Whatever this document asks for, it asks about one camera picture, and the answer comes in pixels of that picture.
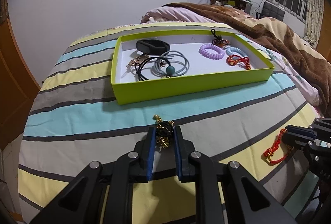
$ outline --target turquoise bead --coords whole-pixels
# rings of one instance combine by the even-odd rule
[[[169,75],[173,75],[176,72],[176,70],[175,70],[175,68],[173,66],[168,66],[165,71]]]

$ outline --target floor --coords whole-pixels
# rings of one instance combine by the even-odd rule
[[[9,211],[17,215],[21,214],[17,170],[22,137],[23,134],[9,143],[3,151],[0,150],[0,199]]]

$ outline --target purple coil hair tie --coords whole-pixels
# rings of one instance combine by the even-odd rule
[[[207,49],[216,51],[217,53],[208,52]],[[224,56],[224,50],[213,44],[204,44],[199,48],[199,52],[202,56],[205,56],[209,59],[220,60]]]

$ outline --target blue coil hair tie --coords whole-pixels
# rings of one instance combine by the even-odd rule
[[[226,54],[228,56],[230,55],[241,55],[242,57],[248,57],[246,53],[244,53],[240,48],[236,48],[236,47],[228,47],[225,50]]]

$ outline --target chair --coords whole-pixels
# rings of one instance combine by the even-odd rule
[[[272,17],[276,18],[277,20],[283,21],[285,15],[285,11],[279,9],[278,7],[264,2],[262,12],[256,12],[256,19],[262,19],[264,17]]]

